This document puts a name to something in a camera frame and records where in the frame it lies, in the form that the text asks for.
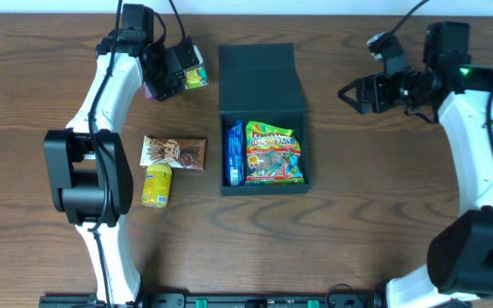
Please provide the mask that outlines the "yellow candy canister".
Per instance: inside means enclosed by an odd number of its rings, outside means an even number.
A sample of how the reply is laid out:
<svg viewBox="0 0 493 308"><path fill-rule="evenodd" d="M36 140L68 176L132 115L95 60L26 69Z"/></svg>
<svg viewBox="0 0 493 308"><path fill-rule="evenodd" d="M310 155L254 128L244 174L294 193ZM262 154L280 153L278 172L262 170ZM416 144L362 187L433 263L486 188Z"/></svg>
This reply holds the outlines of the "yellow candy canister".
<svg viewBox="0 0 493 308"><path fill-rule="evenodd" d="M144 206L164 208L169 203L172 169L163 163L153 163L146 169L146 176L141 195Z"/></svg>

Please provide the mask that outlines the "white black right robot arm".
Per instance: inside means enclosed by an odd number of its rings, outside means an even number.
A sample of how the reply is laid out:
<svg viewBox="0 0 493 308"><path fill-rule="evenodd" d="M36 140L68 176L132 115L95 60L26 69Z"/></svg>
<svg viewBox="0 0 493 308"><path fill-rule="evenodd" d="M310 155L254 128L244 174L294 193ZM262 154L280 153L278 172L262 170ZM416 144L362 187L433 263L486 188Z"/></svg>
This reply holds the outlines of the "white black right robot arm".
<svg viewBox="0 0 493 308"><path fill-rule="evenodd" d="M425 69L409 66L392 33L368 49L380 73L354 80L349 104L360 114L403 106L409 116L432 108L452 152L460 191L458 218L435 237L425 263L388 281L386 307L453 307L493 298L493 69L472 64L470 27L439 22L425 33Z"/></svg>

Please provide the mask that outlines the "dark green flip-lid box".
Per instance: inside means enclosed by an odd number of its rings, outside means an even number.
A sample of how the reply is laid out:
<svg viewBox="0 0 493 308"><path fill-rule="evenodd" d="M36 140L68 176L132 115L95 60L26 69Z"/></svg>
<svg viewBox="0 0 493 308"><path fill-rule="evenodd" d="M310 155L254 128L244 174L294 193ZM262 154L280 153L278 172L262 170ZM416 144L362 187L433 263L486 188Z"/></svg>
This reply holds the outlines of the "dark green flip-lid box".
<svg viewBox="0 0 493 308"><path fill-rule="evenodd" d="M222 44L219 59L221 194L223 196L307 193L312 186L306 100L294 62L294 45ZM232 187L226 179L226 130L238 120L290 128L300 143L305 183Z"/></svg>

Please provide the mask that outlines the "green gummy worms bag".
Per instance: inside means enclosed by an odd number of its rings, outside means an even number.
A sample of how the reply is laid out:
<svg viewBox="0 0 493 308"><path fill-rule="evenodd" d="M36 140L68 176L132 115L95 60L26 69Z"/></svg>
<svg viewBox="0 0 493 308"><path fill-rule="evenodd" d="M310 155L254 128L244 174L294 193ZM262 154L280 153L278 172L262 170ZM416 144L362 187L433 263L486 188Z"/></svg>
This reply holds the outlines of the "green gummy worms bag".
<svg viewBox="0 0 493 308"><path fill-rule="evenodd" d="M259 121L246 125L246 186L305 184L294 130Z"/></svg>

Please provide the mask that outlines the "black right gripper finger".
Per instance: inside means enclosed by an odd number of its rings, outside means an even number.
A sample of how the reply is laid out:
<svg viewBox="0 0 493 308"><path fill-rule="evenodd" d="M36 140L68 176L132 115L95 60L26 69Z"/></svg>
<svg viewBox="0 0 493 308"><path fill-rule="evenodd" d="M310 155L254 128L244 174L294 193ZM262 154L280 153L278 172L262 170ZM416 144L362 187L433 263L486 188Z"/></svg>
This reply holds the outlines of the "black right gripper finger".
<svg viewBox="0 0 493 308"><path fill-rule="evenodd" d="M359 80L355 79L352 82L350 82L348 85L344 86L342 89L338 91L338 96L343 97L345 96L348 92L352 90L356 90L359 84Z"/></svg>
<svg viewBox="0 0 493 308"><path fill-rule="evenodd" d="M359 102L356 99L348 97L345 92L338 92L338 98L354 110L359 111Z"/></svg>

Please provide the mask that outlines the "blue cookie package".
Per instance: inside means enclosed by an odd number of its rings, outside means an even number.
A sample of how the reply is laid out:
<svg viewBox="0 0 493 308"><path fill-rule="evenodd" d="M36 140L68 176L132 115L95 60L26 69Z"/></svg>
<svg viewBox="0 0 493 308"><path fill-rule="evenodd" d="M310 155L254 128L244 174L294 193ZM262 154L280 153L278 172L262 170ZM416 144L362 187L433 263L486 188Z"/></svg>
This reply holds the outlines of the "blue cookie package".
<svg viewBox="0 0 493 308"><path fill-rule="evenodd" d="M240 187L244 185L245 134L243 121L237 120L227 127L223 141L223 179L224 185Z"/></svg>

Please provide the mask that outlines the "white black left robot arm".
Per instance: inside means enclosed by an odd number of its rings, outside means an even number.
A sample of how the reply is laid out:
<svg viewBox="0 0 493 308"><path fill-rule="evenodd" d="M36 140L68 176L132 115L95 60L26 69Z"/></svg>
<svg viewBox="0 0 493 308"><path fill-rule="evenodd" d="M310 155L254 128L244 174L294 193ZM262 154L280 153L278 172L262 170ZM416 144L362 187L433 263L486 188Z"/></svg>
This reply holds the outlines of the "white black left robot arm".
<svg viewBox="0 0 493 308"><path fill-rule="evenodd" d="M97 279L91 295L45 295L42 307L158 307L144 291L128 243L134 180L121 133L135 93L164 101L182 92L186 72L201 64L190 37L166 47L159 13L118 3L114 29L96 47L97 70L87 96L64 129L45 135L50 194L84 240Z"/></svg>

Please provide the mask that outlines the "brown Pocky box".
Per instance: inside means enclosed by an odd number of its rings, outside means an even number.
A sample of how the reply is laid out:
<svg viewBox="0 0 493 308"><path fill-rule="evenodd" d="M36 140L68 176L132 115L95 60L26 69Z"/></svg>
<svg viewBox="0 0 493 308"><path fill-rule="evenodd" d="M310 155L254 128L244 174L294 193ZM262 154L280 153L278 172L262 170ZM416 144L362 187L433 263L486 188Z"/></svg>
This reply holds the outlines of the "brown Pocky box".
<svg viewBox="0 0 493 308"><path fill-rule="evenodd" d="M140 166L154 163L169 165L172 169L205 169L206 139L172 139L145 136Z"/></svg>

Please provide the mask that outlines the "yellow green Pretz box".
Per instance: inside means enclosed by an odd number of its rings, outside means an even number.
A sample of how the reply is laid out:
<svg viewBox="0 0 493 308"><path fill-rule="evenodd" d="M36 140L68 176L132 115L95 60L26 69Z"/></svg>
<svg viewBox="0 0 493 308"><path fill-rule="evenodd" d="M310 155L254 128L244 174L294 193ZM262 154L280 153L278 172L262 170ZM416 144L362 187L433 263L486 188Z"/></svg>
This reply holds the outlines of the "yellow green Pretz box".
<svg viewBox="0 0 493 308"><path fill-rule="evenodd" d="M197 45L186 53L172 47L166 50L163 66L167 74L154 81L145 81L146 98L164 101L184 90L198 89L209 84L204 59Z"/></svg>

